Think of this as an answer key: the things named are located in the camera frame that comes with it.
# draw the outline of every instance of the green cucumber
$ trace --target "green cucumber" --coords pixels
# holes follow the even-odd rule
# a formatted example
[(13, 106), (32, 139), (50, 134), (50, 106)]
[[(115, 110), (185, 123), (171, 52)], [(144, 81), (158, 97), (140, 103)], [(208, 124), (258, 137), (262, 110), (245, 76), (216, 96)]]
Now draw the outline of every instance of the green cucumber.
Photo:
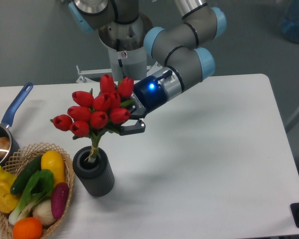
[(30, 177), (37, 170), (41, 169), (41, 158), (42, 155), (36, 156), (28, 165), (20, 172), (16, 180), (13, 182), (10, 193), (19, 194), (25, 189), (26, 184), (28, 183)]

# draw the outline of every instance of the black vase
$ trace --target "black vase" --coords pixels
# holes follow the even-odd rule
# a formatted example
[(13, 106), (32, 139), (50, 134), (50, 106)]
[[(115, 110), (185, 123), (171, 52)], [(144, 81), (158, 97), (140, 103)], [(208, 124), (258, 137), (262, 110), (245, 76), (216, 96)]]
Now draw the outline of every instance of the black vase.
[(94, 163), (87, 163), (91, 146), (80, 149), (73, 158), (73, 169), (89, 194), (102, 197), (114, 186), (114, 175), (106, 153), (99, 148)]

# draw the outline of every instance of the saucepan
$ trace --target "saucepan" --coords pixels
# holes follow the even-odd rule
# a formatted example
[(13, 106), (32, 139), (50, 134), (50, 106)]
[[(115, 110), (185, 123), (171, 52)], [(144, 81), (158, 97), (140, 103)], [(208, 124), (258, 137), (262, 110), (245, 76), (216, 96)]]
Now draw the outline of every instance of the saucepan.
[(20, 147), (15, 139), (12, 137), (12, 134), (8, 130), (12, 126), (14, 115), (16, 110), (22, 104), (24, 99), (30, 93), (33, 88), (32, 83), (26, 83), (16, 98), (13, 100), (11, 105), (6, 110), (2, 121), (0, 123), (0, 165), (4, 166), (5, 162), (13, 155), (14, 152), (17, 152)]

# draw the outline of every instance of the wicker basket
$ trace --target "wicker basket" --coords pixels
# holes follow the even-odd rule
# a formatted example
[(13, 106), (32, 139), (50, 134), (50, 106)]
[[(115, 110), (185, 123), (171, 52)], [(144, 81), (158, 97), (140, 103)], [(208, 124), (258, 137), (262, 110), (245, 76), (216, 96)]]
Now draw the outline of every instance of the wicker basket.
[[(70, 191), (69, 191), (69, 196), (66, 202), (65, 212), (63, 216), (58, 221), (56, 221), (52, 226), (50, 226), (48, 229), (43, 230), (41, 239), (46, 238), (56, 230), (56, 228), (62, 222), (64, 215), (66, 214), (69, 208), (72, 192), (73, 192), (73, 181), (74, 181), (74, 171), (72, 167), (71, 158), (62, 148), (56, 146), (55, 144), (40, 143), (40, 144), (29, 145), (28, 147), (19, 149), (18, 152), (15, 152), (13, 156), (9, 158), (9, 160), (5, 163), (5, 166), (2, 167), (4, 170), (8, 172), (14, 175), (18, 175), (21, 172), (21, 170), (28, 164), (28, 162), (33, 160), (36, 156), (43, 154), (49, 150), (58, 151), (63, 155), (64, 163), (65, 163), (65, 177), (66, 177), (66, 182), (69, 185)], [(12, 239), (13, 238), (12, 229), (13, 226), (9, 224), (8, 218), (0, 212), (0, 238)]]

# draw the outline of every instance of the blue pan handle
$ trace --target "blue pan handle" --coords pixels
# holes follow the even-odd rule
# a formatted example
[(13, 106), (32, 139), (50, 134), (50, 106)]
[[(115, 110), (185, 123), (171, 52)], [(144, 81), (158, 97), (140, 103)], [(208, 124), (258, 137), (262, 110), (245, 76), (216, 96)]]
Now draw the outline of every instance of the blue pan handle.
[(16, 98), (13, 100), (9, 108), (6, 110), (1, 123), (5, 124), (7, 127), (12, 126), (14, 115), (16, 110), (19, 108), (19, 106), (22, 104), (24, 99), (27, 97), (27, 95), (30, 93), (30, 91), (33, 88), (33, 84), (31, 82), (26, 83), (19, 94), (16, 96)]

